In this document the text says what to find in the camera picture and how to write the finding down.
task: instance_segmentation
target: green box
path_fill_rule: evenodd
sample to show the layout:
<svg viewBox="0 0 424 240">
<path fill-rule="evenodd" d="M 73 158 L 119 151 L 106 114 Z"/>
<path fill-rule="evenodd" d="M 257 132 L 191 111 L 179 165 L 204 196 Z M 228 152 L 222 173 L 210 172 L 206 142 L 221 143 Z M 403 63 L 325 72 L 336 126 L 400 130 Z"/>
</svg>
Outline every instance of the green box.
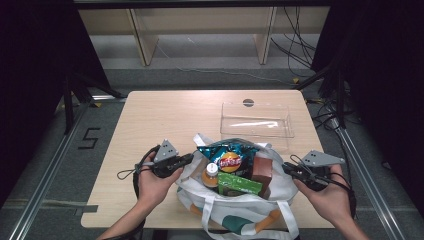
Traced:
<svg viewBox="0 0 424 240">
<path fill-rule="evenodd" d="M 221 195 L 230 197 L 245 193 L 258 195 L 261 189 L 262 183 L 224 172 L 218 173 L 218 193 Z"/>
</svg>

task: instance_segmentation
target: black curtain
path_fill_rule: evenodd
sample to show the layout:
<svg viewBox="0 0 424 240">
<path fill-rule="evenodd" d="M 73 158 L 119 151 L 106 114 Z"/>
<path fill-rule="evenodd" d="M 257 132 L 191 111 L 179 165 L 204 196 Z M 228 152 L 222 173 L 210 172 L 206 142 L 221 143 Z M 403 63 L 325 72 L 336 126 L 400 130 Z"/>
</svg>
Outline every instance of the black curtain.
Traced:
<svg viewBox="0 0 424 240">
<path fill-rule="evenodd" d="M 56 3 L 72 2 L 57 0 Z M 78 11 L 37 0 L 0 3 L 0 182 L 3 205 L 48 127 L 72 72 L 109 86 Z M 82 85 L 72 79 L 74 85 Z"/>
<path fill-rule="evenodd" d="M 365 16 L 341 71 L 364 125 L 424 216 L 424 4 L 414 0 L 371 2 L 372 14 Z M 332 37 L 330 33 L 349 29 L 344 25 L 350 24 L 349 18 L 354 19 L 346 17 L 346 9 L 329 15 L 314 70 L 334 56 L 331 48 L 340 45 L 343 37 L 326 39 Z M 326 87 L 334 90 L 337 85 L 327 82 Z"/>
</svg>

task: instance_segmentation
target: bag strap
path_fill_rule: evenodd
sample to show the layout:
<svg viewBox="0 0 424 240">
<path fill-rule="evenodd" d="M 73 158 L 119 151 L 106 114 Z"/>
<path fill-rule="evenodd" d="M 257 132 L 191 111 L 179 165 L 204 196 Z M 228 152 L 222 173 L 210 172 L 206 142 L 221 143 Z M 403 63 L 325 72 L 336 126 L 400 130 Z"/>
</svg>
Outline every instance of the bag strap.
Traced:
<svg viewBox="0 0 424 240">
<path fill-rule="evenodd" d="M 240 236 L 235 233 L 224 233 L 224 234 L 216 234 L 209 232 L 209 219 L 212 214 L 212 209 L 215 202 L 215 196 L 206 196 L 205 197 L 205 205 L 203 207 L 203 214 L 202 214 L 202 226 L 205 232 L 213 239 L 216 240 L 228 240 L 228 239 L 281 239 L 281 240 L 292 240 L 295 239 L 299 235 L 299 230 L 297 229 L 296 221 L 294 221 L 293 214 L 290 210 L 289 204 L 286 202 L 282 202 L 282 204 L 278 204 L 280 207 L 281 212 L 283 213 L 284 218 L 288 217 L 289 219 L 294 221 L 291 222 L 291 226 L 288 227 L 289 231 L 290 228 L 295 227 L 295 229 L 292 232 L 285 232 L 285 231 L 278 231 L 278 230 L 262 230 L 259 233 L 251 236 Z"/>
</svg>

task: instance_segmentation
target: wooden table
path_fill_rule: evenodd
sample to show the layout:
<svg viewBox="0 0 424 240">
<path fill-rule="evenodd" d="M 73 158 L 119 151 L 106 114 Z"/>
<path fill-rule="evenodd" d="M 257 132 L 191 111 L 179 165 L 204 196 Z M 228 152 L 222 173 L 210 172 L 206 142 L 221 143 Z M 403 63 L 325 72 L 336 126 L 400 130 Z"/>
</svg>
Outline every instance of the wooden table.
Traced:
<svg viewBox="0 0 424 240">
<path fill-rule="evenodd" d="M 116 174 L 131 169 L 141 157 L 163 139 L 169 139 L 180 155 L 196 149 L 197 133 L 220 140 L 223 102 L 242 103 L 252 99 L 256 104 L 280 104 L 290 108 L 294 138 L 282 154 L 305 156 L 310 150 L 322 151 L 301 92 L 297 90 L 199 90 L 138 91 L 129 94 L 114 135 L 106 152 L 88 205 L 98 205 L 95 213 L 84 213 L 81 224 L 87 228 L 107 228 L 136 202 L 132 176 L 119 180 Z M 201 219 L 184 208 L 173 185 L 163 203 L 148 216 L 146 228 L 201 229 Z M 299 228 L 332 228 L 322 219 L 302 193 L 291 205 Z M 211 228 L 218 228 L 213 223 Z"/>
</svg>

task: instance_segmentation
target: white tote bag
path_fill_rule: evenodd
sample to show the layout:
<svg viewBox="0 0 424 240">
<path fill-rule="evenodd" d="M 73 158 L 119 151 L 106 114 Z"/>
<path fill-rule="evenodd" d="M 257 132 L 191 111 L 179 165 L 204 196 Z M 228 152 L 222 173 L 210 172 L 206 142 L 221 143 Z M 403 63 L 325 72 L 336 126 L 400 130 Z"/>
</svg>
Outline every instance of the white tote bag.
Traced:
<svg viewBox="0 0 424 240">
<path fill-rule="evenodd" d="M 201 134 L 196 135 L 194 141 L 198 146 L 212 143 Z M 179 186 L 179 200 L 189 211 L 201 215 L 203 229 L 213 239 L 295 239 L 299 235 L 296 220 L 290 209 L 298 190 L 291 176 L 285 174 L 281 167 L 283 159 L 269 146 L 255 144 L 255 147 L 260 149 L 256 153 L 257 156 L 273 160 L 273 175 L 269 184 L 271 194 L 268 200 L 254 194 L 226 197 L 206 188 L 201 180 L 195 177 L 204 161 L 204 156 L 199 151 L 195 152 L 192 163 L 185 166 L 176 182 Z M 265 229 L 282 217 L 288 232 Z M 209 220 L 228 229 L 229 233 L 210 232 Z"/>
</svg>

